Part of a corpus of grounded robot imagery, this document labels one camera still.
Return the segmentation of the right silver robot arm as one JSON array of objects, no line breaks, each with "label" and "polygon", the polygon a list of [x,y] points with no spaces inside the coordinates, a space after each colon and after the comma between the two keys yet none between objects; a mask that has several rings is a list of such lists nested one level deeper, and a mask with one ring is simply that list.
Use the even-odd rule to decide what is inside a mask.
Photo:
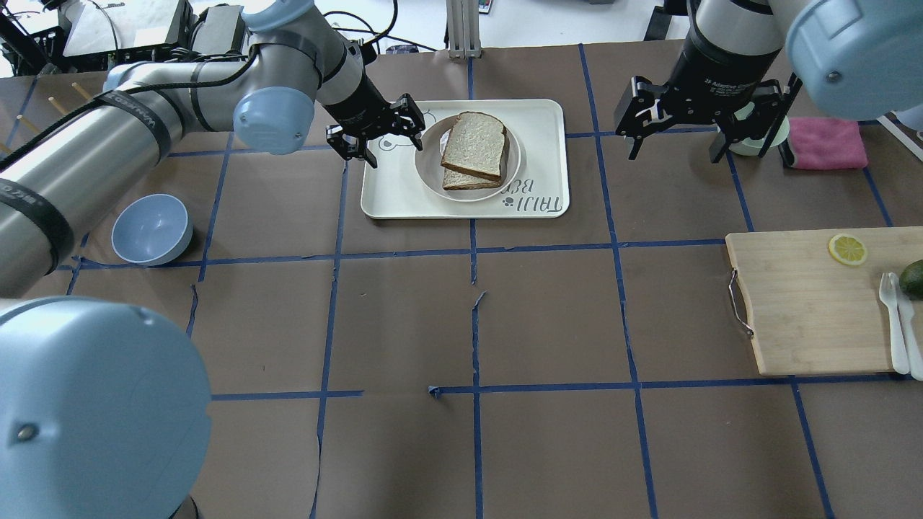
[{"label": "right silver robot arm", "polygon": [[873,120],[922,102],[919,1],[666,1],[690,26],[663,84],[633,76],[614,110],[632,144],[675,125],[716,125],[718,162],[746,138],[771,141],[799,92],[824,114]]}]

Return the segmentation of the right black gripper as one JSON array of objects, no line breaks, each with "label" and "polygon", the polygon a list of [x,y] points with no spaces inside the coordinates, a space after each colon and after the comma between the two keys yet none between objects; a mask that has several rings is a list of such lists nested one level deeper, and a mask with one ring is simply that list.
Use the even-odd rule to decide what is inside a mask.
[{"label": "right black gripper", "polygon": [[791,73],[787,84],[764,78],[778,50],[764,55],[733,53],[693,32],[665,84],[633,76],[614,108],[614,132],[630,145],[635,160],[644,138],[676,125],[718,125],[709,147],[713,164],[732,145],[761,141],[758,157],[787,139],[788,112],[803,82]]}]

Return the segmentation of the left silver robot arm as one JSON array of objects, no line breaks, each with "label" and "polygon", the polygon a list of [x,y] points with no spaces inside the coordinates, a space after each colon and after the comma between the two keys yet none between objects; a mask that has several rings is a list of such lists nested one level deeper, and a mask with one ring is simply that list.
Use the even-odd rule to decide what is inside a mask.
[{"label": "left silver robot arm", "polygon": [[242,62],[127,63],[105,90],[2,161],[2,516],[172,518],[210,444],[211,387],[187,332],[154,310],[26,298],[187,134],[300,150],[314,110],[343,160],[385,135],[420,145],[408,94],[383,98],[367,58],[313,1],[260,1]]}]

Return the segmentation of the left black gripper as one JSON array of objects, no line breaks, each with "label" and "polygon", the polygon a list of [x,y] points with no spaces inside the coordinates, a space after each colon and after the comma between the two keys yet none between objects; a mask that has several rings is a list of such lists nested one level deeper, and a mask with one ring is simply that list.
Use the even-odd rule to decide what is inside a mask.
[{"label": "left black gripper", "polygon": [[425,118],[412,96],[403,93],[395,102],[389,102],[366,76],[344,101],[326,105],[325,109],[336,122],[325,128],[327,145],[344,161],[360,160],[378,168],[378,159],[367,143],[385,135],[408,138],[416,151],[424,148]]}]

